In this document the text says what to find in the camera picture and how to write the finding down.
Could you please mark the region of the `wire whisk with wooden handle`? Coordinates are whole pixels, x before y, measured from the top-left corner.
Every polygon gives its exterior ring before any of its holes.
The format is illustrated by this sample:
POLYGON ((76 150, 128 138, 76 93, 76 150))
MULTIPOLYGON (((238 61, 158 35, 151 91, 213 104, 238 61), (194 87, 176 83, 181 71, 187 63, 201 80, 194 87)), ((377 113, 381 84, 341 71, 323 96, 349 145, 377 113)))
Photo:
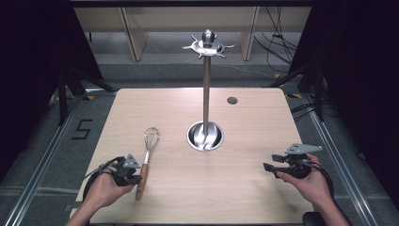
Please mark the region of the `wire whisk with wooden handle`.
POLYGON ((151 152, 154 149, 154 147, 157 145, 159 138, 160 138, 160 132, 155 127, 147 129, 144 134, 146 154, 140 171, 140 176, 142 177, 142 180, 140 181, 140 183, 137 185, 136 188, 137 201, 140 201, 143 197, 149 173, 149 161, 150 161, 151 152))

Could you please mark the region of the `dark curtain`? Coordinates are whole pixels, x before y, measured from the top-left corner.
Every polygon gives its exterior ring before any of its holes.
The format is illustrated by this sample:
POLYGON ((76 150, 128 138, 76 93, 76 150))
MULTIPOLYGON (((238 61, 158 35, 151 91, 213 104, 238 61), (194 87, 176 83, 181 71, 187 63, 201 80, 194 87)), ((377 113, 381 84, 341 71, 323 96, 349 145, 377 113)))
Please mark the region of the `dark curtain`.
POLYGON ((311 59, 399 209, 399 0, 313 0, 290 69, 311 59))
POLYGON ((0 182, 72 69, 102 77, 70 0, 0 0, 0 182))

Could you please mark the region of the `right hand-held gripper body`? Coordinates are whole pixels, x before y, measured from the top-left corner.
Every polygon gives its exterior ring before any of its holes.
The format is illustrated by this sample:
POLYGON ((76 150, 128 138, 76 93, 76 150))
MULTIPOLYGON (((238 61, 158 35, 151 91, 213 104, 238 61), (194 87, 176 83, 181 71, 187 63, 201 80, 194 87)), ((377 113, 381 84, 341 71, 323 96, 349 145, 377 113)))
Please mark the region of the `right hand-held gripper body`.
POLYGON ((278 171, 273 172, 278 178, 278 172, 287 173, 296 179, 304 179, 311 172, 311 161, 308 153, 321 152, 322 146, 313 146, 308 144, 293 143, 284 151, 285 162, 288 167, 275 167, 278 171))

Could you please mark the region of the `person's right hand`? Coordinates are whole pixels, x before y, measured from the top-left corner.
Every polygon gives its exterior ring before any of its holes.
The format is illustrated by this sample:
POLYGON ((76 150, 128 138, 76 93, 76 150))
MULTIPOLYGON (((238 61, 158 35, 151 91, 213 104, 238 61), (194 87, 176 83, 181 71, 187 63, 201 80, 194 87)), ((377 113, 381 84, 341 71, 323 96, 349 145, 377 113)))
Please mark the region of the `person's right hand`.
POLYGON ((319 210, 331 206, 334 201, 331 199, 327 181, 317 169, 312 169, 310 174, 303 179, 297 179, 290 174, 278 172, 278 177, 293 185, 302 197, 315 205, 319 210))

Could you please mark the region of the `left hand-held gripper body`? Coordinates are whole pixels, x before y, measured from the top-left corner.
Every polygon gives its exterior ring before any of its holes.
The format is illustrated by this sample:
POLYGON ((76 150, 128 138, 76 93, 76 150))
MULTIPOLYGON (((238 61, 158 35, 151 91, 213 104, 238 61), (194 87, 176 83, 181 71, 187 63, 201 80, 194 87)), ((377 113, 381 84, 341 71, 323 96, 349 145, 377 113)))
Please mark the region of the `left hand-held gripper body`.
POLYGON ((129 153, 126 157, 117 157, 108 168, 111 170, 114 181, 118 186, 128 186, 126 179, 136 175, 136 170, 140 166, 129 153))

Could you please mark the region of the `black metal stand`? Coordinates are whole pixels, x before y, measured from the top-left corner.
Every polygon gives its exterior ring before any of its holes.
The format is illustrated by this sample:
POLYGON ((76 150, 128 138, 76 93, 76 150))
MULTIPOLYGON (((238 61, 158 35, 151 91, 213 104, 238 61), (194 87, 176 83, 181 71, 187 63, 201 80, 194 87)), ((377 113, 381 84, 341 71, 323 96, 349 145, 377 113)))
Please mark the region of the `black metal stand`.
POLYGON ((303 66, 294 69, 287 73, 281 79, 273 82, 271 85, 267 85, 268 88, 278 88, 288 81, 301 75, 302 78, 299 82, 298 89, 300 92, 309 92, 311 88, 314 88, 314 108, 316 116, 320 121, 324 120, 322 112, 323 103, 323 71, 317 63, 306 63, 303 66))
POLYGON ((87 93, 81 81, 86 80, 89 83, 104 89, 108 92, 115 92, 118 89, 107 85, 102 79, 91 76, 81 70, 75 68, 66 68, 62 70, 57 78, 57 90, 59 98, 59 125, 62 125, 69 115, 67 103, 67 89, 69 89, 73 96, 81 97, 87 93))

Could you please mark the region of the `person's left hand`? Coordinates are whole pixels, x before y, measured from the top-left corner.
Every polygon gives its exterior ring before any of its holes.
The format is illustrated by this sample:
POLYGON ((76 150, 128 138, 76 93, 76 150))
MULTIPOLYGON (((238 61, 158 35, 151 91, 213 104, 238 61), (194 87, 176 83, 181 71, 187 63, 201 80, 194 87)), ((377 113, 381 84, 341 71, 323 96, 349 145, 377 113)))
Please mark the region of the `person's left hand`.
POLYGON ((103 173, 92 183, 80 209, 95 213, 131 192, 133 188, 134 185, 118 186, 109 173, 103 173))

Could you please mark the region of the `steel utensil rack stand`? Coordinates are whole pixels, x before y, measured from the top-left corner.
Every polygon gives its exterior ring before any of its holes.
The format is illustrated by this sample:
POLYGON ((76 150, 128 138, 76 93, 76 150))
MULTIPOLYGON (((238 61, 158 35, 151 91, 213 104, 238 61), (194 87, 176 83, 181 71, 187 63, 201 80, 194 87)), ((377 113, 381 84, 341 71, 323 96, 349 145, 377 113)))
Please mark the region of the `steel utensil rack stand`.
POLYGON ((223 142, 224 132, 215 122, 210 121, 210 93, 211 93, 211 61, 212 57, 222 57, 226 48, 232 45, 224 45, 216 40, 216 34, 206 29, 200 39, 194 40, 184 49, 190 49, 203 60, 203 93, 202 93, 202 121, 192 124, 187 131, 187 142, 199 152, 211 152, 216 150, 223 142))

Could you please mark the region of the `aluminium floor rail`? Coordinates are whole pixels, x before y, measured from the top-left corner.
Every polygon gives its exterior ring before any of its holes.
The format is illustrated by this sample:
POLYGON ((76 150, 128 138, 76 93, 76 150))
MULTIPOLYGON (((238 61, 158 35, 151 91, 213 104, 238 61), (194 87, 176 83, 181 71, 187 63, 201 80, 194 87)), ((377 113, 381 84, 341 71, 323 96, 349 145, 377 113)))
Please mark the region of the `aluminium floor rail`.
POLYGON ((350 200, 358 212, 361 222, 364 226, 379 226, 371 206, 366 201, 351 172, 349 171, 349 168, 344 163, 343 158, 340 155, 339 150, 333 141, 325 123, 319 120, 319 117, 316 113, 311 113, 311 120, 327 149, 331 162, 338 172, 350 200))
POLYGON ((56 128, 56 131, 47 146, 43 156, 40 159, 40 162, 35 167, 27 185, 21 192, 21 195, 18 201, 15 203, 13 208, 8 215, 5 226, 20 226, 29 205, 31 204, 36 191, 47 172, 56 151, 60 145, 62 138, 64 138, 66 134, 66 130, 68 129, 70 122, 72 120, 72 115, 75 112, 76 108, 81 103, 81 97, 75 97, 71 101, 71 105, 67 107, 67 116, 65 120, 56 128))

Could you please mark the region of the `black chair seat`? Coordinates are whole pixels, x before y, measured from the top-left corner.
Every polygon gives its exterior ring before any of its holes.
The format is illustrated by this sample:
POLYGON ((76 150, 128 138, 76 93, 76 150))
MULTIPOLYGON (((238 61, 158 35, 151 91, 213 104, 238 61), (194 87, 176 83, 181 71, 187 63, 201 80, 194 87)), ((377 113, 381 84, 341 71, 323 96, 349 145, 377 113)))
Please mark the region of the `black chair seat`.
POLYGON ((302 216, 303 226, 326 226, 319 212, 306 212, 302 216))

